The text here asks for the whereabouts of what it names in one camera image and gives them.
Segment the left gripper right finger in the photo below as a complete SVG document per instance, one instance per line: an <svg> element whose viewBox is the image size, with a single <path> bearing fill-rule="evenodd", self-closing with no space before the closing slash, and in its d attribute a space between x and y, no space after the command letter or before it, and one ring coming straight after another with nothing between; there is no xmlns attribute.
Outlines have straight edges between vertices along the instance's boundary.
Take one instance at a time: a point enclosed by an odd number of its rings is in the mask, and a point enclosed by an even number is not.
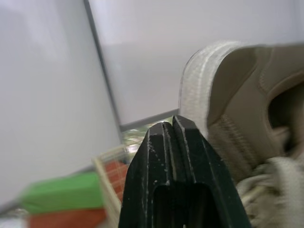
<svg viewBox="0 0 304 228"><path fill-rule="evenodd" d="M190 187L186 227L251 227L228 168L195 123L176 115L172 126Z"/></svg>

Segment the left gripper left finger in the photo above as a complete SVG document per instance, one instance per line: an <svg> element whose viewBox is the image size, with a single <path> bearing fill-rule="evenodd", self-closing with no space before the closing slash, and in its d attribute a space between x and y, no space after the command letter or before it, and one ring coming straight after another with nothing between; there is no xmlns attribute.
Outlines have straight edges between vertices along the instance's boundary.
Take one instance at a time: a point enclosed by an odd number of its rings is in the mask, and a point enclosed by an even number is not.
<svg viewBox="0 0 304 228"><path fill-rule="evenodd" d="M166 140L172 125L161 122L148 129L131 161L124 185L120 228L170 228L172 211Z"/></svg>

